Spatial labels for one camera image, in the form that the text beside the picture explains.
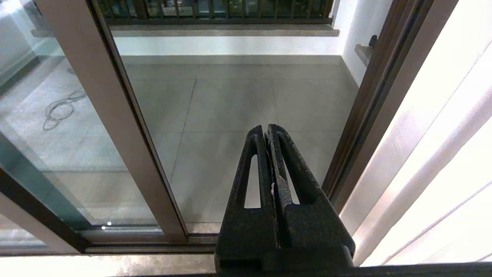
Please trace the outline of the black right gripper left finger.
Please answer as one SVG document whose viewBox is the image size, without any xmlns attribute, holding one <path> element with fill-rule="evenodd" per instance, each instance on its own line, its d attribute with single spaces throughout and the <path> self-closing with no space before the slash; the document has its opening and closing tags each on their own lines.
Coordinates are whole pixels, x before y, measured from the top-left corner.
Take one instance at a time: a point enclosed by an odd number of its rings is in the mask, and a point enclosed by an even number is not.
<svg viewBox="0 0 492 277">
<path fill-rule="evenodd" d="M 257 157 L 260 207 L 246 208 L 248 178 L 254 156 Z M 265 137 L 262 126 L 258 125 L 247 133 L 241 152 L 216 242 L 216 271 L 260 271 L 265 255 L 277 249 L 272 183 Z"/>
</svg>

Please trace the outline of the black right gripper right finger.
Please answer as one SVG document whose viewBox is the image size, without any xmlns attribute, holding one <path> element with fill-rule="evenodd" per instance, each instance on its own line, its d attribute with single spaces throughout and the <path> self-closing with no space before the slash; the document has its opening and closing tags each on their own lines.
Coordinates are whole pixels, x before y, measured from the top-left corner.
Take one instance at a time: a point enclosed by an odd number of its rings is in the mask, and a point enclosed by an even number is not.
<svg viewBox="0 0 492 277">
<path fill-rule="evenodd" d="M 285 128 L 269 124 L 278 259 L 288 267 L 352 267 L 355 242 Z"/>
</svg>

